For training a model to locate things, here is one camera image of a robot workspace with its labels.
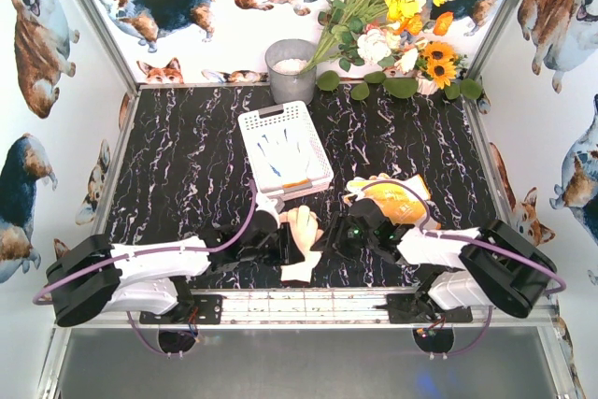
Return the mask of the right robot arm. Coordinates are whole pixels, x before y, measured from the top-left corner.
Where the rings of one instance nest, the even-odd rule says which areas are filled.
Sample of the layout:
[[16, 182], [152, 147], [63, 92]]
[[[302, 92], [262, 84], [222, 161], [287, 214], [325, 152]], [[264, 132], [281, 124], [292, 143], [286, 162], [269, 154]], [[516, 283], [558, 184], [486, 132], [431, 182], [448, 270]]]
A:
[[335, 213], [313, 250], [347, 259], [370, 249], [389, 264], [431, 265], [418, 295], [431, 312], [494, 306], [518, 319], [529, 316], [557, 268], [537, 247], [500, 220], [456, 231], [394, 224], [370, 199]]

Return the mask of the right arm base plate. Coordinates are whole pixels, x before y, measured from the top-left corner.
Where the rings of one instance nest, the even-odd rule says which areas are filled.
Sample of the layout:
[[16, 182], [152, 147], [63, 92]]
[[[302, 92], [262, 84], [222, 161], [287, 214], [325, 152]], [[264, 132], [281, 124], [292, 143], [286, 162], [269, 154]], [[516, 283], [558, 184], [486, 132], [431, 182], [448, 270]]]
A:
[[391, 293], [386, 295], [386, 303], [375, 306], [385, 310], [391, 324], [414, 323], [469, 323], [473, 315], [469, 307], [456, 307], [450, 310], [441, 309], [431, 300], [424, 300], [415, 293]]

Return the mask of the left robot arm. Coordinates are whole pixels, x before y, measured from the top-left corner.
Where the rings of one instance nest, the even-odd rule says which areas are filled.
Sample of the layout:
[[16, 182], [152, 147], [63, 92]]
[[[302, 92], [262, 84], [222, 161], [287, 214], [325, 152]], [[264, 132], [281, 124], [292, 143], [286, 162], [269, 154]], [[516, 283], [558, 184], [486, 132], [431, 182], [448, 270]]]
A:
[[140, 312], [183, 323], [199, 307], [188, 284], [191, 278], [230, 271], [241, 263], [284, 266], [304, 259], [290, 225], [259, 210], [247, 224], [208, 226], [177, 242], [134, 246], [92, 235], [58, 259], [47, 280], [60, 327], [108, 312]]

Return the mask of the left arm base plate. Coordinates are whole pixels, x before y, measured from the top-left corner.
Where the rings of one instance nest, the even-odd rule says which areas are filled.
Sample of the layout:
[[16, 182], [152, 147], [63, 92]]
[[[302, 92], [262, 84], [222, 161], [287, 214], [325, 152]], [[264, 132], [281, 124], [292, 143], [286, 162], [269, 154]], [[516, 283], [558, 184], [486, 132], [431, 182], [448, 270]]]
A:
[[220, 324], [223, 296], [217, 294], [196, 294], [191, 301], [175, 306], [163, 315], [141, 312], [141, 324]]

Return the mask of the white perforated storage basket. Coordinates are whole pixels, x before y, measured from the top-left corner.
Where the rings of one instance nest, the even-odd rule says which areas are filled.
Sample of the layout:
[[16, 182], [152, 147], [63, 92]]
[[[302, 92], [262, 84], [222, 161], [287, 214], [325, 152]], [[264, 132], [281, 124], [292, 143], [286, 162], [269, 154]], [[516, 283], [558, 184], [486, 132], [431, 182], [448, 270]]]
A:
[[330, 187], [334, 172], [304, 102], [245, 112], [238, 125], [260, 193], [288, 202]]

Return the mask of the blue dotted glove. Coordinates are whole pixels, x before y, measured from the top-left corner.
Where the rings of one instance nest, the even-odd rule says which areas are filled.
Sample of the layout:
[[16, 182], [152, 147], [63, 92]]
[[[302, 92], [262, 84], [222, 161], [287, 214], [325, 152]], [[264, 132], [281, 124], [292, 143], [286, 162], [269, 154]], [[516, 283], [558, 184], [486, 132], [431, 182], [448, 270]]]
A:
[[308, 183], [309, 150], [296, 133], [288, 128], [277, 134], [264, 133], [259, 137], [257, 147], [281, 187]]

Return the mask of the beige knit glove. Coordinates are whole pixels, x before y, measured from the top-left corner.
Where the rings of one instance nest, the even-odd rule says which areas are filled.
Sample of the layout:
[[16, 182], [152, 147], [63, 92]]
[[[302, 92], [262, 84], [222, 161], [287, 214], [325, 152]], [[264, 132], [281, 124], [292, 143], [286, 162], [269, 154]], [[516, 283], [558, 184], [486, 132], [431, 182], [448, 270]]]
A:
[[281, 267], [281, 282], [287, 285], [293, 282], [309, 284], [312, 271], [321, 258], [320, 251], [312, 250], [323, 235], [318, 216], [308, 206], [301, 205], [282, 212], [279, 221], [289, 225], [292, 242], [304, 257], [300, 263]]

